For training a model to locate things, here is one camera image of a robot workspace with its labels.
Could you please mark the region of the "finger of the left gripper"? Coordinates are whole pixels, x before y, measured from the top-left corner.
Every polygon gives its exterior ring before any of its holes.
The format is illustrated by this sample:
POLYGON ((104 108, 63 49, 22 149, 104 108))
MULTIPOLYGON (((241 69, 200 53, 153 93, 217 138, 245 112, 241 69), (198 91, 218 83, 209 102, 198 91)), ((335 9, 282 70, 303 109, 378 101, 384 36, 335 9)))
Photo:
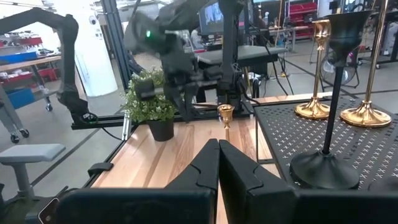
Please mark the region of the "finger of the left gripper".
POLYGON ((169 90, 169 95, 170 95, 170 100, 176 106, 182 119, 185 121, 186 120, 185 103, 180 96, 179 90, 177 88, 171 88, 169 90))
POLYGON ((199 115, 198 110, 192 105, 193 98, 197 95, 199 87, 197 85, 187 86, 185 89, 185 106, 187 109, 187 121, 191 121, 199 115))

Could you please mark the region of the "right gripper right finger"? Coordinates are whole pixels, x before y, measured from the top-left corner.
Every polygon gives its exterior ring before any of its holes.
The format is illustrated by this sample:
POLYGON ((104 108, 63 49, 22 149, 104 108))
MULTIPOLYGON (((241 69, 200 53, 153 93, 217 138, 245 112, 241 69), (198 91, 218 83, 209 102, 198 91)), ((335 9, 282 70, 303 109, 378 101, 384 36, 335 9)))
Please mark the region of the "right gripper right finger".
POLYGON ((294 189, 226 140, 220 140, 220 185, 229 224, 292 224, 294 189))

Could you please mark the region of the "black candlestick holder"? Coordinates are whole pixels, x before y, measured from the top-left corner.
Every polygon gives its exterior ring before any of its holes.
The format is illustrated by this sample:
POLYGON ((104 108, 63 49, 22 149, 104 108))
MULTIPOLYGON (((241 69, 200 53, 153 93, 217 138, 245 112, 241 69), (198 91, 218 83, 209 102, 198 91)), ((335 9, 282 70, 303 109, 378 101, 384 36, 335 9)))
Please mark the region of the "black candlestick holder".
POLYGON ((313 22, 318 49, 322 50, 324 44, 328 43, 336 54, 335 79, 323 149, 312 154, 300 153, 290 162, 290 175, 302 186, 335 190, 358 188, 358 172, 346 161, 337 158, 330 151, 330 146, 346 59, 360 45, 370 14, 371 11, 332 14, 326 19, 313 22))

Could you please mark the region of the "tall gold candlestick holder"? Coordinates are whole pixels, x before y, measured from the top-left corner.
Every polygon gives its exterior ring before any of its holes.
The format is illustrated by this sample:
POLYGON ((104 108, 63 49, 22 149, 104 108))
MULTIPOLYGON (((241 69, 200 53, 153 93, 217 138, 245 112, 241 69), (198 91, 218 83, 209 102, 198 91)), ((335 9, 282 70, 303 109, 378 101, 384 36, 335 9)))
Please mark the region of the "tall gold candlestick holder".
POLYGON ((365 98, 359 107, 344 110, 340 114, 341 120, 353 126, 364 128, 382 128, 390 125, 392 121, 391 117, 387 113, 374 109, 371 102, 371 91, 373 88, 376 65, 379 57, 388 2, 389 0, 381 0, 381 8, 375 36, 376 45, 373 48, 374 55, 371 61, 365 98))
POLYGON ((295 107, 295 114, 307 119, 327 119, 330 107, 320 103, 318 88, 321 79, 322 55, 325 50, 325 44, 330 38, 331 25, 328 19, 313 21, 312 24, 314 28, 314 40, 317 43, 317 61, 313 95, 308 103, 302 103, 295 107))

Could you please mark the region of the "short gold candlestick holder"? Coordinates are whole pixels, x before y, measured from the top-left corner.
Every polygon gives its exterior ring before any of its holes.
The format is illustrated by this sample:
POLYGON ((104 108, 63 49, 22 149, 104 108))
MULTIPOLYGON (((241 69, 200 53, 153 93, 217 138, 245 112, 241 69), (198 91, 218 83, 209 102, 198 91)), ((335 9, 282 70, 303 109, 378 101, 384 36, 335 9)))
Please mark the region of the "short gold candlestick holder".
POLYGON ((229 130, 230 130, 230 123, 233 120, 233 111, 234 111, 234 106, 232 105, 219 105, 218 107, 218 112, 221 117, 221 121, 224 124, 224 130, 225 130, 225 139, 227 141, 230 141, 230 135, 229 135, 229 130))

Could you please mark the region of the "blue screen computer monitor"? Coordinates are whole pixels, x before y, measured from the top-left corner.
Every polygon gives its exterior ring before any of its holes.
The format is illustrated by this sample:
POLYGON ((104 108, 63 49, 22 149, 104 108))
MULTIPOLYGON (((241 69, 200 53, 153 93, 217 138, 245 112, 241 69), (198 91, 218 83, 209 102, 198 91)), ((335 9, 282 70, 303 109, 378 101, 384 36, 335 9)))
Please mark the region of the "blue screen computer monitor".
POLYGON ((223 33, 223 13, 217 0, 211 0, 199 11, 200 30, 204 35, 223 33))

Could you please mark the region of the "grey desk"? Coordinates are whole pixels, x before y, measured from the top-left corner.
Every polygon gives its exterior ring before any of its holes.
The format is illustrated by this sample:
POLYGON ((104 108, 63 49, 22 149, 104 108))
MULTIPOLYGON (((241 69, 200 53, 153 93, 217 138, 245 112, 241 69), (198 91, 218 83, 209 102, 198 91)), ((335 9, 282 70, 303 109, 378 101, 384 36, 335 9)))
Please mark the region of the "grey desk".
MULTIPOLYGON (((241 45, 238 47, 237 63, 241 67, 251 67, 254 65, 276 62, 279 54, 286 53, 288 50, 282 47, 269 47, 255 45, 241 45)), ((202 64, 212 66, 223 63, 223 51, 214 50, 197 53, 198 61, 202 64)))

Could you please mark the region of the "black perforated metal shelf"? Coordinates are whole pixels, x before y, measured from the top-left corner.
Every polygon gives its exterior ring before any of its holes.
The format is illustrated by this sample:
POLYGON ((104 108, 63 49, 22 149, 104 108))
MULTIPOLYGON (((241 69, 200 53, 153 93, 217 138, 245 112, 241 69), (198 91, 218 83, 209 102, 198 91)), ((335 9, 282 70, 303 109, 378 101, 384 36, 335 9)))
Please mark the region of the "black perforated metal shelf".
MULTIPOLYGON (((290 184, 290 162, 301 152, 322 149, 327 121, 297 116, 298 103, 257 106, 254 112, 280 175, 290 184)), ((366 189, 377 180, 398 178, 398 114, 383 128, 361 128, 335 119, 330 151, 350 163, 359 173, 359 186, 366 189)))

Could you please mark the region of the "white building column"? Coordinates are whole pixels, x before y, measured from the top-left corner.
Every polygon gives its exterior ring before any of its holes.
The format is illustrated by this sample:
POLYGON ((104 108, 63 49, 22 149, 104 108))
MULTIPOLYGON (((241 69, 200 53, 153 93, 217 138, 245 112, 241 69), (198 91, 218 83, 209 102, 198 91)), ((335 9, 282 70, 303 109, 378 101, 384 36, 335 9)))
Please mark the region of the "white building column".
POLYGON ((55 0, 61 15, 71 14, 79 30, 75 42, 77 70, 89 97, 103 96, 118 89, 94 0, 55 0))

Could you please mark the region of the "black table clamp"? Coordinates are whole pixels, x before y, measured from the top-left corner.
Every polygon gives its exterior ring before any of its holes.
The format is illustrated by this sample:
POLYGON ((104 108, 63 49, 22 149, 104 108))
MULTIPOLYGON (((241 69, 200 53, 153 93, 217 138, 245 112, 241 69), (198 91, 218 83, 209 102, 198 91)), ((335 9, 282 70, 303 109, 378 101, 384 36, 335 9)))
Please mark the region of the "black table clamp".
POLYGON ((93 164, 89 169, 88 169, 88 175, 90 177, 94 175, 101 174, 104 171, 110 171, 114 167, 114 164, 111 162, 101 162, 101 163, 96 163, 93 164))

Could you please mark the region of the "red storage bins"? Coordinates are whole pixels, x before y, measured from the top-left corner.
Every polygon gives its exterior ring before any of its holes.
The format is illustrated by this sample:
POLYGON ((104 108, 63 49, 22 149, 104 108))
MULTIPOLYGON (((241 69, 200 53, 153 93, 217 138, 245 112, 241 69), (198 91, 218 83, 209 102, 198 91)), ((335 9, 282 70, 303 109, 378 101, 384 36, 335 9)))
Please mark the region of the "red storage bins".
POLYGON ((289 6, 289 17, 291 21, 302 22, 308 14, 317 12, 318 6, 315 2, 291 4, 289 6))

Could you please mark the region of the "wooden workbench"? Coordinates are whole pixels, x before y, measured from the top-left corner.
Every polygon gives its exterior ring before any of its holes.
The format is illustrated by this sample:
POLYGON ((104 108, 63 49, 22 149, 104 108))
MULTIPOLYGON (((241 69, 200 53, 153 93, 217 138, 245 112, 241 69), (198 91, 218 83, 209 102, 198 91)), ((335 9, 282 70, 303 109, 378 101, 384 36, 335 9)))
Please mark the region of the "wooden workbench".
POLYGON ((52 62, 60 59, 60 56, 51 56, 0 65, 0 123, 7 129, 12 143, 17 144, 20 136, 28 138, 30 133, 22 124, 6 91, 30 88, 35 97, 34 102, 43 99, 45 100, 45 109, 48 112, 52 111, 50 96, 55 94, 56 91, 45 86, 44 78, 47 77, 52 83, 59 79, 56 72, 59 72, 60 68, 54 67, 52 62))

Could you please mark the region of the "grey padded stool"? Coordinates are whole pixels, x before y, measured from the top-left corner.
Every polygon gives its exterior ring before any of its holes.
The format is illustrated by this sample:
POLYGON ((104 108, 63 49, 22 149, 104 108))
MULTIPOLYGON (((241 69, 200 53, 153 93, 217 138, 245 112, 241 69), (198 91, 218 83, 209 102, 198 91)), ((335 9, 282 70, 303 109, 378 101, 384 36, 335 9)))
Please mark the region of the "grey padded stool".
POLYGON ((34 190, 29 182, 26 169, 28 163, 50 162, 61 154, 66 147, 63 144, 25 144, 12 146, 0 152, 0 163, 14 169, 18 185, 18 196, 34 198, 34 190))

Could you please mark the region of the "blue storage bin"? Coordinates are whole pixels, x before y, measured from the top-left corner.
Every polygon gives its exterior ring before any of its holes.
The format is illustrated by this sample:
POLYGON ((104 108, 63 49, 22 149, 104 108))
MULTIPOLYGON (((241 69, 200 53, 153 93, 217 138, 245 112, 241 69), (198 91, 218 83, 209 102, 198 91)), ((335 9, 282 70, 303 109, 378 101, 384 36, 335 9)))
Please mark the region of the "blue storage bin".
POLYGON ((37 54, 35 52, 24 52, 19 54, 2 55, 0 56, 0 65, 26 62, 29 60, 36 60, 36 59, 37 59, 37 54))
POLYGON ((6 91, 6 94, 15 109, 19 109, 35 101, 34 94, 30 88, 9 90, 6 91))

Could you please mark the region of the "silver metal post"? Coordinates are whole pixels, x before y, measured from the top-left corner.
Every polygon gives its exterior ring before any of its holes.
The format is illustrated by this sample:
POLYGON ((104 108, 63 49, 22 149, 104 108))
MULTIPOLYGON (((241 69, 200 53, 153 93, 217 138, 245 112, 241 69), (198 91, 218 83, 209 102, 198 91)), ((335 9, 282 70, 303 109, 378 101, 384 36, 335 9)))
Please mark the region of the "silver metal post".
POLYGON ((131 120, 127 112, 124 113, 122 140, 127 141, 131 134, 131 120))

